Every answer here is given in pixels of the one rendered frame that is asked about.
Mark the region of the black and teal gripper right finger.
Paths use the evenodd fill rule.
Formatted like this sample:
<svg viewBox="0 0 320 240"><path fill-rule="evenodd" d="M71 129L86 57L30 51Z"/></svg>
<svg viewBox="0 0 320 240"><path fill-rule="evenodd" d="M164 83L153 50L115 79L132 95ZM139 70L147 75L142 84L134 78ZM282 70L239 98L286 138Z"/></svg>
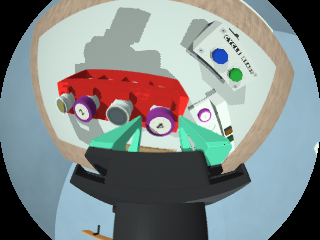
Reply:
<svg viewBox="0 0 320 240"><path fill-rule="evenodd" d="M181 152L193 151L188 135L195 144L195 151L204 153L208 166L221 164L232 149L228 138L197 125L181 115L179 115L178 128Z"/></svg>

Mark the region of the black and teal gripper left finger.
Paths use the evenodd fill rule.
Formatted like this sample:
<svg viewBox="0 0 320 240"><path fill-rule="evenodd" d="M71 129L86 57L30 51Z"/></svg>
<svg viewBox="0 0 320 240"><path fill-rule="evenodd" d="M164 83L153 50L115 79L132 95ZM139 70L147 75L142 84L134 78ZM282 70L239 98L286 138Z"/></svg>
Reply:
<svg viewBox="0 0 320 240"><path fill-rule="evenodd" d="M128 151L139 152L141 135L142 117L138 116L130 122L92 139L89 146L126 151L126 144L133 136Z"/></svg>

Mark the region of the pale grey flat mat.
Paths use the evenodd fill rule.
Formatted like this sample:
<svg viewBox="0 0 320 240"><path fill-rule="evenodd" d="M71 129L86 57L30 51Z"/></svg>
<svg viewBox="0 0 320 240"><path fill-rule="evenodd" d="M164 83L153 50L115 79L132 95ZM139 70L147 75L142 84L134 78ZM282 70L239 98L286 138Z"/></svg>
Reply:
<svg viewBox="0 0 320 240"><path fill-rule="evenodd" d="M233 91L186 50L213 21L224 23L253 60L260 77ZM50 122L60 140L88 149L92 139L115 129L109 121L80 121L56 106L57 82L86 69L121 70L176 79L189 102L183 117L197 124L188 108L218 93L227 103L240 144L268 96L276 66L244 32L198 7L171 0L116 0L62 20L38 43L38 77Z"/></svg>

